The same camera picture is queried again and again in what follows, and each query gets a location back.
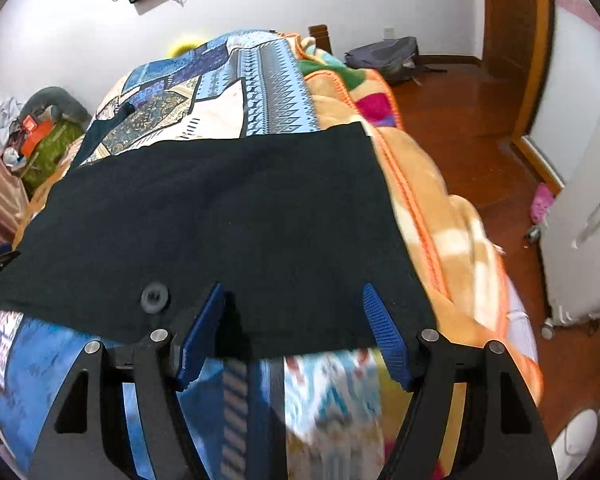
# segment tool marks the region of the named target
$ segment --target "black fabric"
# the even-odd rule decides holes
[[[216,280],[231,293],[219,349],[243,359],[375,346],[366,282],[410,349],[435,327],[359,123],[104,158],[52,188],[18,250],[1,309],[121,343]],[[170,291],[160,314],[140,307],[151,282]]]
[[[72,160],[69,171],[74,170],[87,160],[91,156],[91,153],[93,153],[93,150],[102,142],[102,139],[135,111],[136,108],[130,102],[125,102],[122,103],[122,106],[112,118],[103,121],[93,121],[84,134],[80,149],[76,153],[74,160]]]

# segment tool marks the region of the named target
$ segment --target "wooden floor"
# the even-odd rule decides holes
[[[448,73],[394,87],[404,127],[438,165],[448,192],[475,205],[487,235],[506,252],[538,344],[540,412],[552,442],[579,411],[600,408],[600,329],[593,336],[584,326],[558,329],[551,341],[540,337],[547,315],[542,264],[538,248],[524,239],[538,178],[510,143],[522,89],[473,65],[437,68]]]

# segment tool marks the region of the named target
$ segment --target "blanket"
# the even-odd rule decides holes
[[[471,346],[502,341],[539,402],[537,365],[505,339],[508,290],[502,258],[475,209],[447,195],[432,160],[401,130],[391,90],[377,73],[350,72],[317,49],[312,38],[243,31],[179,58],[138,67],[112,88],[95,118],[113,117],[126,101],[137,111],[104,137],[85,164],[166,139],[301,133],[361,122],[373,140],[396,222],[438,329],[449,340]],[[36,191],[16,243],[43,211],[80,141]],[[0,312],[0,437],[23,472],[62,380],[93,338],[98,337]],[[301,480],[375,478],[410,395],[389,378],[377,349],[358,349],[249,365],[209,359],[179,400],[212,478],[286,474]],[[457,384],[440,453],[447,472],[463,403],[464,387]],[[150,479],[133,385],[125,387],[125,409],[138,474]]]

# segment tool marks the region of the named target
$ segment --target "blue gripper pad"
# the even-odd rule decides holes
[[[403,390],[407,390],[412,379],[407,345],[371,283],[367,283],[362,290],[362,306],[389,376],[400,384]]]
[[[182,360],[175,378],[179,391],[184,391],[191,381],[195,381],[205,359],[214,356],[216,331],[223,313],[224,288],[216,283],[182,345]]]

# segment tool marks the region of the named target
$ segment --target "black button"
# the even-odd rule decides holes
[[[169,301],[169,289],[160,282],[147,285],[140,296],[140,306],[147,314],[157,314]]]

